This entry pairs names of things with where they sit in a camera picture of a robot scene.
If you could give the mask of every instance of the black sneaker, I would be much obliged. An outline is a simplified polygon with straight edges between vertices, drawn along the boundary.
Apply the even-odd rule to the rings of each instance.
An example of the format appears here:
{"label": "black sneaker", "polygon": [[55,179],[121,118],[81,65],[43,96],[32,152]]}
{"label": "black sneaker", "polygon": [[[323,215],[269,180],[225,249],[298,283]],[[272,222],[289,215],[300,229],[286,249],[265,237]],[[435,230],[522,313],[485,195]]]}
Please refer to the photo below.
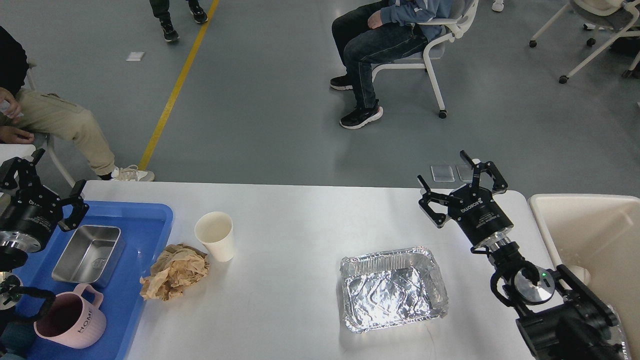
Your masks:
{"label": "black sneaker", "polygon": [[178,32],[173,28],[173,24],[171,23],[171,20],[160,20],[160,26],[162,26],[164,41],[166,42],[178,41],[178,39],[180,38],[180,35],[178,35]]}
{"label": "black sneaker", "polygon": [[197,1],[189,2],[189,11],[193,15],[193,20],[196,24],[204,24],[209,20],[207,17],[207,13],[204,12],[204,9],[200,7]]}
{"label": "black sneaker", "polygon": [[376,121],[382,117],[382,106],[378,105],[378,100],[373,104],[372,108],[360,109],[356,108],[349,115],[340,119],[340,126],[345,129],[360,129],[372,121]]}
{"label": "black sneaker", "polygon": [[338,76],[337,78],[331,79],[331,81],[329,82],[329,86],[336,90],[352,90],[353,89],[353,86],[351,86],[351,80],[347,75],[342,75],[342,76]]}

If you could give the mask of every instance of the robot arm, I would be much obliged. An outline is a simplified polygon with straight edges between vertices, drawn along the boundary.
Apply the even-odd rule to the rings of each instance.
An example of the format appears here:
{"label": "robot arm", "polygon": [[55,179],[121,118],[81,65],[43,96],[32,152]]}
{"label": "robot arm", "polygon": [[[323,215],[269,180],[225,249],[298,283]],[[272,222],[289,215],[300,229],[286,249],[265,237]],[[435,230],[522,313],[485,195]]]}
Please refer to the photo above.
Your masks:
{"label": "robot arm", "polygon": [[[518,244],[507,237],[513,223],[493,199],[493,194],[507,190],[507,183],[491,161],[474,161],[464,151],[460,156],[473,168],[472,182],[445,195],[432,192],[418,176],[425,189],[418,203],[438,228],[454,219],[471,241],[471,253],[486,255],[495,269],[491,291],[517,312],[516,324],[531,355],[537,360],[621,360],[622,346],[607,342],[617,316],[566,266],[544,269],[519,253]],[[491,190],[480,186],[482,173],[493,179]],[[446,206],[447,213],[431,209],[431,202]],[[504,295],[498,290],[500,280]],[[563,297],[562,305],[539,313],[528,308],[548,302],[556,291]]]}
{"label": "robot arm", "polygon": [[[35,165],[43,154],[39,149],[32,154],[33,161],[13,158],[0,166],[0,191],[11,196],[0,214],[0,334],[9,322],[29,323],[43,317],[55,300],[49,290],[23,286],[13,270],[26,263],[29,253],[44,250],[56,227],[77,228],[89,210],[81,196],[85,180],[78,181],[65,199],[42,185]],[[73,209],[65,218],[63,208],[68,205]],[[43,299],[37,314],[16,313],[15,305],[25,295]],[[3,351],[0,343],[0,355]]]}

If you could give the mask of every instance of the white paper cup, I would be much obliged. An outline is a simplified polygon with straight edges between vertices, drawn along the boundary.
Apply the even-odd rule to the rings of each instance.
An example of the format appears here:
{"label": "white paper cup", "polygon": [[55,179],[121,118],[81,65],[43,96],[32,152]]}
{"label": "white paper cup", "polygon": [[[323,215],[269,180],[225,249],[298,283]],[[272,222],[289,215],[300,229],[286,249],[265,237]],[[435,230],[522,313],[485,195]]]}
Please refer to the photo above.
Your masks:
{"label": "white paper cup", "polygon": [[234,257],[234,225],[229,215],[221,211],[208,213],[198,220],[195,232],[216,261],[229,261]]}

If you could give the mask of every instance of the person's hand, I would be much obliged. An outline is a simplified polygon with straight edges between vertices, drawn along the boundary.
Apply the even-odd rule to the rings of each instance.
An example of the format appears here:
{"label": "person's hand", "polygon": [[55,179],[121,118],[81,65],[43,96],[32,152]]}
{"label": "person's hand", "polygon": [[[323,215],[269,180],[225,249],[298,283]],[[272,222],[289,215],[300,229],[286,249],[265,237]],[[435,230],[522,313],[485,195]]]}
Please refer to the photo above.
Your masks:
{"label": "person's hand", "polygon": [[14,119],[22,111],[22,106],[18,100],[16,100],[11,92],[5,88],[0,88],[0,102],[7,100],[9,102],[9,108],[3,112],[9,119]]}
{"label": "person's hand", "polygon": [[4,143],[33,143],[32,133],[13,126],[0,126],[0,140]]}
{"label": "person's hand", "polygon": [[382,26],[382,17],[380,17],[380,10],[374,12],[367,20],[367,25],[369,25],[369,29],[375,29]]}

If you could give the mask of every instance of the crumpled brown paper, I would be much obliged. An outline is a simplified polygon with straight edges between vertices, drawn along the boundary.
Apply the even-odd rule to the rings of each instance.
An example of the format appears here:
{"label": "crumpled brown paper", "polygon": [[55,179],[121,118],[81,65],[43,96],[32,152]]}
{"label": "crumpled brown paper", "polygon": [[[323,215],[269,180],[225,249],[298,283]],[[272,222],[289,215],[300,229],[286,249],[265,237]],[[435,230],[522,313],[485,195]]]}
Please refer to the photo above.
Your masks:
{"label": "crumpled brown paper", "polygon": [[151,275],[140,278],[143,299],[167,301],[182,296],[187,287],[209,273],[207,254],[183,243],[167,245],[155,264]]}

